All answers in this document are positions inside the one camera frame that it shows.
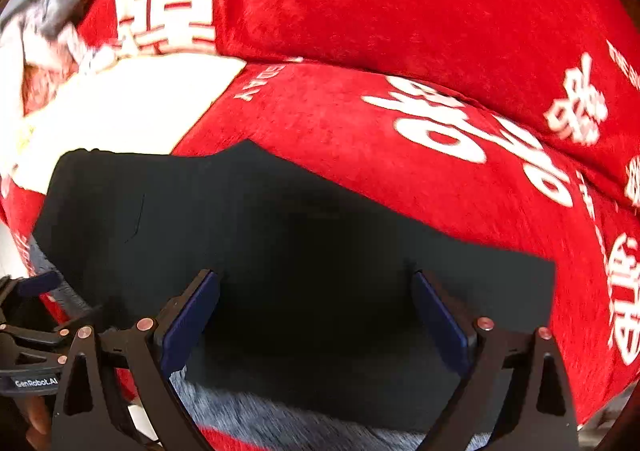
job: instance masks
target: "blue pad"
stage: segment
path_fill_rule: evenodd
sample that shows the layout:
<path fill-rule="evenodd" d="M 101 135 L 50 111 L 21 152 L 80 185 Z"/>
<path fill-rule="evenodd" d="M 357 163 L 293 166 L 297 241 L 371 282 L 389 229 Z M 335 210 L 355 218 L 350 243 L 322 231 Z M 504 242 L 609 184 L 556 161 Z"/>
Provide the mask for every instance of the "blue pad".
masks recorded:
<path fill-rule="evenodd" d="M 412 277 L 411 294 L 418 316 L 433 337 L 444 364 L 461 377 L 466 375 L 472 364 L 470 346 L 473 341 L 465 335 L 421 272 Z"/>
<path fill-rule="evenodd" d="M 209 272 L 164 335 L 160 369 L 165 377 L 184 368 L 219 298 L 220 281 L 214 272 Z"/>
<path fill-rule="evenodd" d="M 17 285 L 17 292 L 22 297 L 33 297 L 58 288 L 61 282 L 60 275 L 56 271 L 49 271 L 21 279 Z"/>

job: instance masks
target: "red blanket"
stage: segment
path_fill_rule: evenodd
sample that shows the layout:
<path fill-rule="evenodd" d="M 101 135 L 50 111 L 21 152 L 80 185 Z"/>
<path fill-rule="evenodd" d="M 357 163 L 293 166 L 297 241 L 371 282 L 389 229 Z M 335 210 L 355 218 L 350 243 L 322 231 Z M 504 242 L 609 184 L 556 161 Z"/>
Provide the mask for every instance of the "red blanket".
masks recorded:
<path fill-rule="evenodd" d="M 637 376 L 640 49 L 618 0 L 89 1 L 90 44 L 271 60 L 175 155 L 250 138 L 444 233 L 551 259 L 579 421 Z M 18 244 L 43 198 L 13 186 L 2 204 Z"/>

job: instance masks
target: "black cloth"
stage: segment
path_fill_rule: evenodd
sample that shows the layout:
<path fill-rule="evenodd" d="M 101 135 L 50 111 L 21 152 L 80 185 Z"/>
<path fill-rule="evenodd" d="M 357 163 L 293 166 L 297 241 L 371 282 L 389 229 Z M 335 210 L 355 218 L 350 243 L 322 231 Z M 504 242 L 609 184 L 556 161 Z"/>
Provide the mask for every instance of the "black cloth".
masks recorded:
<path fill-rule="evenodd" d="M 447 237 L 250 141 L 204 158 L 66 154 L 34 236 L 121 327 L 218 272 L 191 381 L 403 431 L 425 431 L 458 383 L 418 325 L 412 271 L 521 331 L 548 321 L 554 283 L 548 261 Z"/>

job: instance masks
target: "white cloth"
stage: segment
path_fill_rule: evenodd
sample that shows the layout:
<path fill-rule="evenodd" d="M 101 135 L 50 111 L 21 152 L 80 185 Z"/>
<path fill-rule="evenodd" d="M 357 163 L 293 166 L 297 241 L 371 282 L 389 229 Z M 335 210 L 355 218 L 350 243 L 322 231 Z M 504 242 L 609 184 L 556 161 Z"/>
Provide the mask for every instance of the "white cloth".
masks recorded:
<path fill-rule="evenodd" d="M 78 148 L 171 153 L 244 66 L 235 58 L 179 53 L 75 74 L 46 108 L 25 118 L 32 133 L 17 157 L 14 182 L 46 194 L 58 159 Z"/>

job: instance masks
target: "black garment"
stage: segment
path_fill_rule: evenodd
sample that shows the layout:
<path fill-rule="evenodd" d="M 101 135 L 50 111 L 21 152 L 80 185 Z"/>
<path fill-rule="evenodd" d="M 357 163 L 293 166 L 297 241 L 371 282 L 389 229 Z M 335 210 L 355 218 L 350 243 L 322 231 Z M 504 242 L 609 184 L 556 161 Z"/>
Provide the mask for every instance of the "black garment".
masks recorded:
<path fill-rule="evenodd" d="M 190 380 L 373 427 L 425 431 L 458 383 L 418 325 L 412 271 L 510 329 L 550 313 L 552 263 L 454 240 L 249 141 L 204 158 L 67 154 L 34 236 L 120 326 L 215 270 Z"/>

